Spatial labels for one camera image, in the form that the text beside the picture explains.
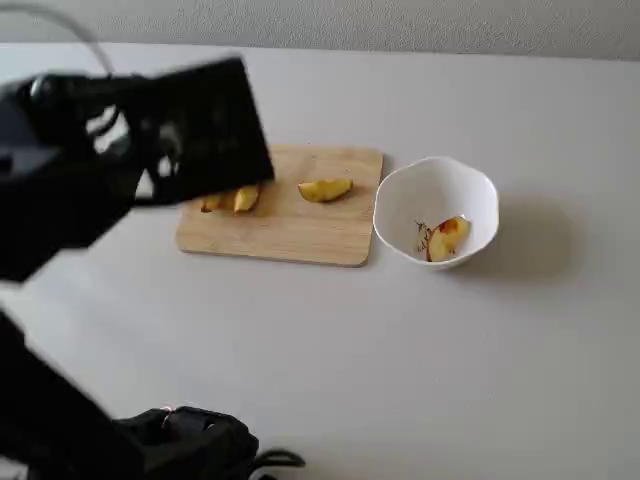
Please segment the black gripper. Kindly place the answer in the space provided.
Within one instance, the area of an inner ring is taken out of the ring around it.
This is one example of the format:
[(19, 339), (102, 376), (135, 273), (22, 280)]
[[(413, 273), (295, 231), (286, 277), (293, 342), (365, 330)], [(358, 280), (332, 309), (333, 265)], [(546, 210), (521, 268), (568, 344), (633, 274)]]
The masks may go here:
[(152, 184), (138, 204), (179, 204), (275, 177), (239, 57), (137, 79), (129, 133)]

